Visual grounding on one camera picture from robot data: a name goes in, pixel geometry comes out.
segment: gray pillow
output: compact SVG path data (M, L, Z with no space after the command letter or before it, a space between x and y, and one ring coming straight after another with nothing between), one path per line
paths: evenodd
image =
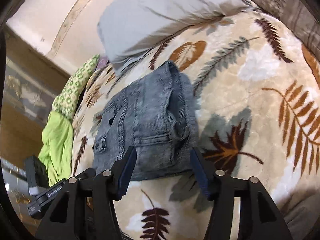
M247 7L242 0L115 0L103 12L98 34L119 74L183 28Z

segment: beige blanket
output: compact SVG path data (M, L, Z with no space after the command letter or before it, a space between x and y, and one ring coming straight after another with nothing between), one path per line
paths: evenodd
M95 73L73 122L71 175L92 164L105 104L168 59L193 83L206 159L233 177L258 177L283 212L318 189L319 63L284 24L258 12L188 28L150 51L116 85L111 65ZM133 181L115 208L133 239L182 240L203 239L212 206L186 173Z

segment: white wall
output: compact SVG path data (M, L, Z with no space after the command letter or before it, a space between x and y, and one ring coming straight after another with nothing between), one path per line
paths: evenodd
M96 26L112 1L26 0L7 24L33 48L72 74L92 55L103 53Z

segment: blue denim jeans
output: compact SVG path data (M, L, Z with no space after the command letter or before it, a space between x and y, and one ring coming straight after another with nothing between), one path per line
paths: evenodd
M92 167L110 169L129 146L137 150L132 180L154 179L190 169L198 142L195 99L188 77L166 61L107 103L95 138Z

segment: silver screw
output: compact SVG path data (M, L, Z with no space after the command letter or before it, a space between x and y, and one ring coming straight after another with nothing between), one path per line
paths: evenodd
M252 183L258 183L259 182L259 179L257 177L250 177L250 181Z
M106 170L106 171L104 171L104 172L102 173L102 175L105 176L105 177L108 177L108 176L110 176L111 174L112 174L112 172L109 171L109 170Z
M75 183L77 181L77 178L76 177L71 177L69 180L69 183Z
M226 173L223 170L216 170L218 176L224 176Z

